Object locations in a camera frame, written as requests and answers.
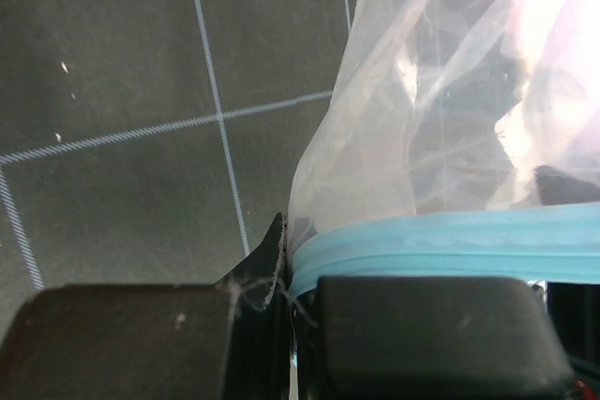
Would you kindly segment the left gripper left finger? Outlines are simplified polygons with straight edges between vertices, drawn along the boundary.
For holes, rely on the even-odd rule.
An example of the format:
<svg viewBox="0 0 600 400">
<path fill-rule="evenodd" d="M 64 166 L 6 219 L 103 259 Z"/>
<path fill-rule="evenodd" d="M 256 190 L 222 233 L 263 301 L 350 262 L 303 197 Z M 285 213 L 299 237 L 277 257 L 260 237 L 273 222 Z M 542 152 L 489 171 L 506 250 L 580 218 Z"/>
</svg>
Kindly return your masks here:
<svg viewBox="0 0 600 400">
<path fill-rule="evenodd" d="M 71 285 L 26 300 L 5 399 L 285 399 L 285 219 L 213 284 Z"/>
</svg>

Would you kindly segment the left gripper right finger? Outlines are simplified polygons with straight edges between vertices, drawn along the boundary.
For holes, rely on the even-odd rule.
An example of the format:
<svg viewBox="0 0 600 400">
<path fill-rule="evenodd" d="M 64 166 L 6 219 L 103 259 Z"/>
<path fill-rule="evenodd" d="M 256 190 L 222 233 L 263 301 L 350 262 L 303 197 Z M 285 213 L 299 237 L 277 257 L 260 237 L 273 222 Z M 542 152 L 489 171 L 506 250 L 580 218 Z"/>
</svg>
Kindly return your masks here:
<svg viewBox="0 0 600 400">
<path fill-rule="evenodd" d="M 563 399 L 575 375 L 506 277 L 324 276 L 296 326 L 303 399 Z"/>
</svg>

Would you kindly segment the clear blue zip bag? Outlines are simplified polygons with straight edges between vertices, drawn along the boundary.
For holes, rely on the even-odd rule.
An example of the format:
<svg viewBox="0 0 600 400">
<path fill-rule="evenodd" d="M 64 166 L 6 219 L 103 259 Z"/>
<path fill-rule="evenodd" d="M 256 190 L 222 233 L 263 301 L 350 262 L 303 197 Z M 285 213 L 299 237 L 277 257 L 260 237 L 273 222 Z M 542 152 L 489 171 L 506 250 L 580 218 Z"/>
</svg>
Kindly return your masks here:
<svg viewBox="0 0 600 400">
<path fill-rule="evenodd" d="M 599 280 L 599 0 L 357 0 L 288 209 L 326 275 Z"/>
</svg>

